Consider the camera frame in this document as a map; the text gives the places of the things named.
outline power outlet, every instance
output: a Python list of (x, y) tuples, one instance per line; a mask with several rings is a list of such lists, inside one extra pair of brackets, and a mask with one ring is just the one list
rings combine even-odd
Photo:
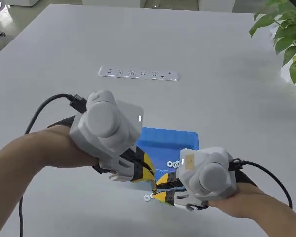
[(114, 78), (135, 78), (135, 79), (151, 79), (151, 80), (171, 80), (178, 81), (179, 74), (175, 71), (150, 71), (132, 68), (114, 68), (102, 66), (98, 73), (102, 77)]

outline yellow and black stripe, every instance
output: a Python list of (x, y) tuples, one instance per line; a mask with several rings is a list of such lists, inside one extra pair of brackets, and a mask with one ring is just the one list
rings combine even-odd
[(176, 172), (166, 173), (161, 176), (157, 181), (157, 188), (159, 189), (171, 189), (174, 187), (182, 187), (183, 184), (177, 178)]
[(175, 190), (161, 191), (154, 194), (152, 197), (162, 203), (174, 206), (174, 192)]
[(137, 147), (136, 152), (128, 149), (121, 157), (134, 164), (134, 175), (131, 182), (154, 180), (155, 168), (148, 154), (142, 149)]

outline label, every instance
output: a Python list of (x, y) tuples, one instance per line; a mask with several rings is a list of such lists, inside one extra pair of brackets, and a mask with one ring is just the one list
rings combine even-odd
[(194, 154), (185, 156), (185, 169), (195, 169)]

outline black cable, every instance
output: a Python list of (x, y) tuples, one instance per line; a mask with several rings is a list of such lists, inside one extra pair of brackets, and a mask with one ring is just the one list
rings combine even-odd
[(289, 0), (291, 2), (291, 4), (296, 7), (296, 0)]
[[(39, 106), (39, 108), (36, 110), (33, 118), (30, 121), (30, 124), (28, 125), (28, 127), (26, 128), (26, 131), (24, 133), (24, 135), (29, 134), (36, 119), (38, 118), (40, 112), (45, 108), (46, 105), (48, 105), (50, 102), (59, 99), (59, 98), (67, 98), (68, 100), (75, 101), (75, 96), (69, 95), (69, 94), (58, 94), (58, 95), (54, 95), (50, 98), (48, 98), (47, 100), (45, 100), (41, 106)], [(22, 213), (22, 205), (23, 205), (23, 197), (21, 197), (20, 201), (19, 201), (19, 218), (20, 218), (20, 237), (23, 237), (23, 213)]]
[(266, 168), (264, 168), (263, 166), (253, 163), (253, 162), (249, 162), (249, 161), (241, 161), (241, 165), (251, 165), (254, 166), (256, 168), (259, 168), (260, 170), (263, 170), (265, 173), (267, 173), (269, 176), (271, 176), (276, 183), (282, 188), (282, 190), (284, 191), (287, 201), (288, 201), (288, 206), (292, 209), (293, 208), (293, 202), (291, 199), (290, 194), (288, 193), (287, 189), (285, 188), (285, 186), (282, 184), (282, 182), (269, 170), (267, 170)]

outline blue tray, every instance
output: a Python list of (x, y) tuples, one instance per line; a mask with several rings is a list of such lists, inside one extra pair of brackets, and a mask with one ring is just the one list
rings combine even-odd
[(199, 150), (198, 135), (195, 132), (148, 127), (143, 128), (137, 146), (150, 156), (156, 169), (156, 180), (164, 173), (175, 171), (167, 167), (167, 162), (179, 161), (181, 149)]

